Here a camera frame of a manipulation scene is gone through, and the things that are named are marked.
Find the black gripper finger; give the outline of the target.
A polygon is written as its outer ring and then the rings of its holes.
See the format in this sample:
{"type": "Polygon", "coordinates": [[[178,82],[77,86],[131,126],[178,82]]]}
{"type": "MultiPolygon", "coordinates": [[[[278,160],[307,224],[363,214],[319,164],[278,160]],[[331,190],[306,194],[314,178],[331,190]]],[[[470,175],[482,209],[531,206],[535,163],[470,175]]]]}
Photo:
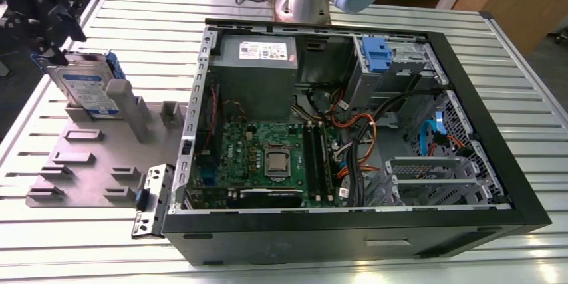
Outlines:
{"type": "Polygon", "coordinates": [[[59,38],[55,41],[47,41],[42,38],[31,38],[30,40],[30,58],[43,59],[53,65],[67,65],[65,54],[59,50],[66,38],[59,38]]]}
{"type": "Polygon", "coordinates": [[[57,42],[62,42],[67,37],[73,41],[83,42],[86,36],[79,25],[79,16],[75,11],[55,11],[55,30],[54,30],[54,39],[57,42]]]}

